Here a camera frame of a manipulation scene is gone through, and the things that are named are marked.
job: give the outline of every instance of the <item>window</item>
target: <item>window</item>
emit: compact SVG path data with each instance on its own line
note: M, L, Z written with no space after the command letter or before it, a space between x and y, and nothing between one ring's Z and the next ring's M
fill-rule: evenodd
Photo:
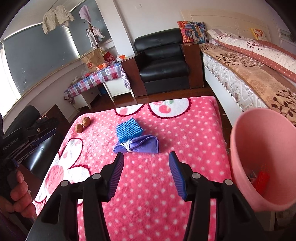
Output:
M63 26L45 35L39 24L5 39L3 45L21 96L52 72L79 58Z
M20 99L6 61L3 43L0 43L0 113L5 116L10 108Z

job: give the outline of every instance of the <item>paper bag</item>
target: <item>paper bag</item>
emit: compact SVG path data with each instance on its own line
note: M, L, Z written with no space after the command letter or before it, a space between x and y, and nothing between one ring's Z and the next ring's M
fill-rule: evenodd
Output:
M81 60L86 63L90 72L96 72L96 67L100 64L105 63L104 57L100 49L95 49L94 51L86 54L81 58Z

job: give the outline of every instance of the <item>bed frame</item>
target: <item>bed frame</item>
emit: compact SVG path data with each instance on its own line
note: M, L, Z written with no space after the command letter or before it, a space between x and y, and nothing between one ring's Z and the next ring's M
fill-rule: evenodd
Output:
M245 14L217 9L183 10L181 13L184 21L205 22L207 30L218 28L251 39L254 36L250 28L258 28L265 32L267 39L270 41L267 25L261 20ZM209 69L205 67L204 72L205 80L212 88L233 126L236 119L243 112L242 108Z

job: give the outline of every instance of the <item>white wall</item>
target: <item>white wall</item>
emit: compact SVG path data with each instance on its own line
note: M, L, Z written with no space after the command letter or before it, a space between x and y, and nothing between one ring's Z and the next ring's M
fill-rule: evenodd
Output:
M57 104L67 119L74 117L77 112L73 105L67 100L64 100L64 91L70 86L70 83L76 76L81 75L83 70L86 70L84 64L80 60L77 60L54 73L24 97L21 97L3 119L4 132L27 105L36 107L42 114Z
M119 54L131 56L135 52L118 13L114 0L96 0L106 27Z
M114 0L134 41L137 37L157 31L177 28L183 20L181 10L192 8L215 8L240 12L266 22L271 40L279 44L279 35L274 28L270 6L264 0Z
M284 31L290 32L290 30L285 25L285 23L281 19L281 17L277 14L277 12L271 6L269 6L269 9L270 9L270 12L271 12L276 24L277 24L278 31L280 31L280 29L282 29ZM293 54L296 54L296 44L295 43L280 38L280 46L282 48L284 48L285 50L287 50Z

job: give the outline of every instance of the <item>red brush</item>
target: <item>red brush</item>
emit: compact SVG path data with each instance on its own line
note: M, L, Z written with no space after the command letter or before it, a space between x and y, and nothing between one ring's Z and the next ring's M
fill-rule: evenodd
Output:
M253 187L260 195L264 194L269 178L270 176L267 172L260 171L257 175L257 179L253 182Z

